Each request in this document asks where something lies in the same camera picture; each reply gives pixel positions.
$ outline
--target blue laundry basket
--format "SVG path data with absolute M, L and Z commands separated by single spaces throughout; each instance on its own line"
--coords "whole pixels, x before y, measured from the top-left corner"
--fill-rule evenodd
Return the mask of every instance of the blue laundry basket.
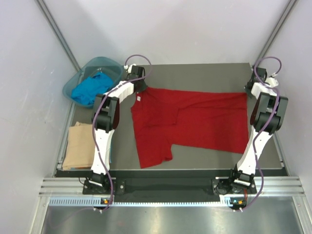
M 121 81 L 123 66 L 106 57 L 93 58 L 64 85 L 64 96 L 78 106 L 92 108 L 93 104 L 82 105 L 73 100 L 71 95 L 72 90 L 75 89 L 78 84 L 80 84 L 86 78 L 94 76 L 97 72 L 103 72 L 113 80 L 113 85 L 109 89 L 111 90 Z

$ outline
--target blue cloth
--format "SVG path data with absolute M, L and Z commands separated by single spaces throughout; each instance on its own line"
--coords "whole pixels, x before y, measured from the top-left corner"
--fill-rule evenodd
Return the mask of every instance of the blue cloth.
M 71 98 L 82 105 L 90 105 L 94 103 L 97 94 L 104 94 L 112 85 L 112 79 L 98 72 L 77 85 L 72 90 Z

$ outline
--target metal pole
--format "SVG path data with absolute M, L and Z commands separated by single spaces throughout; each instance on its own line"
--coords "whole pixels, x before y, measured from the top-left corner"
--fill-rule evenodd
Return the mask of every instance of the metal pole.
M 298 0 L 290 0 L 287 4 L 287 6 L 285 7 L 281 17 L 279 18 L 277 24 L 275 25 L 273 31 L 271 32 L 269 38 L 267 39 L 266 43 L 264 44 L 260 54 L 258 55 L 256 61 L 258 59 L 263 58 L 266 53 L 268 52 L 269 48 L 271 47 L 271 45 L 273 44 L 277 34 L 279 33 L 280 29 L 282 28 L 282 26 L 285 24 L 286 19 L 288 18 L 288 16 L 290 15 L 291 11 L 294 9 L 296 3 L 298 2 Z
M 45 4 L 44 0 L 35 0 L 39 6 L 39 8 L 42 10 L 45 18 L 47 19 L 48 23 L 50 24 L 53 32 L 55 33 L 55 35 L 58 38 L 58 41 L 60 42 L 60 44 L 62 45 L 65 53 L 67 54 L 69 60 L 71 61 L 71 63 L 73 64 L 74 68 L 79 71 L 80 70 L 80 66 L 75 58 L 75 56 L 73 55 L 72 51 L 70 50 L 64 36 L 62 35 L 62 32 L 60 31 L 57 23 L 55 22 L 53 16 L 51 15 L 49 8 L 47 7 L 47 5 Z

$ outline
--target red shirt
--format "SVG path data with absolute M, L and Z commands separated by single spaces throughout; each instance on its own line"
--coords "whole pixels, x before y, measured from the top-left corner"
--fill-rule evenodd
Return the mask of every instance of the red shirt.
M 172 144 L 244 153 L 245 93 L 205 93 L 148 87 L 131 108 L 141 168 L 171 160 Z

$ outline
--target white backdrop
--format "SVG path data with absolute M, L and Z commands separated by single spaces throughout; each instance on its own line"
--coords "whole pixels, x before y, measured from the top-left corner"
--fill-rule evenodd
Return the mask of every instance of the white backdrop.
M 45 0 L 83 66 L 96 56 L 123 63 L 253 63 L 285 0 Z
M 0 1 L 0 233 L 28 232 L 54 168 L 75 74 L 34 0 Z
M 276 77 L 281 94 L 289 99 L 283 126 L 278 131 L 281 145 L 291 171 L 300 177 L 312 206 L 312 2 L 298 1 L 281 29 L 267 56 L 277 56 L 283 68 Z M 277 62 L 261 66 L 269 73 Z

